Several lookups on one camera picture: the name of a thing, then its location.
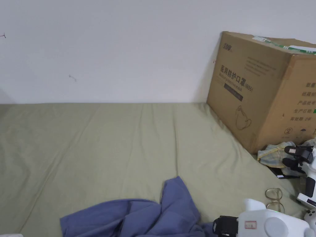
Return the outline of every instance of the printed logo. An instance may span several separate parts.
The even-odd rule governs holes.
[[[223,48],[226,49],[226,50],[228,50],[228,51],[230,51],[230,49],[232,48],[232,46],[225,43]]]

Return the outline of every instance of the cardboard box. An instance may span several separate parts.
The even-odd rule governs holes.
[[[222,33],[207,103],[250,153],[316,135],[316,52],[296,46],[316,51],[296,39]]]

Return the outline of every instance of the white robot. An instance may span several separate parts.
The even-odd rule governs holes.
[[[312,146],[287,146],[284,151],[294,159],[284,158],[283,164],[307,175],[305,194],[300,193],[297,199],[308,208],[316,208],[316,149]]]
[[[262,202],[246,199],[246,211],[238,218],[220,216],[213,222],[219,237],[316,237],[316,209],[308,210],[305,221],[266,209]]]

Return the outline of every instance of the green tape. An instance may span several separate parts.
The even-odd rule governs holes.
[[[268,43],[268,44],[272,44],[272,45],[277,46],[279,48],[289,49],[289,50],[293,50],[293,51],[297,51],[297,52],[301,52],[301,53],[308,53],[308,54],[316,55],[316,51],[307,51],[307,50],[303,50],[303,49],[296,49],[296,48],[292,48],[292,47],[289,47],[289,46],[279,45],[279,44],[277,44],[275,42],[272,42],[271,40],[266,39],[266,38],[261,37],[261,36],[255,36],[255,37],[253,37],[253,39],[254,40],[258,40],[260,42],[265,42],[265,43]]]

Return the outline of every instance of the eyeglasses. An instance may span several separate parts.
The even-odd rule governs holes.
[[[271,188],[266,190],[265,197],[271,201],[266,205],[267,209],[285,213],[285,208],[280,202],[281,198],[283,197],[283,193],[280,188]]]

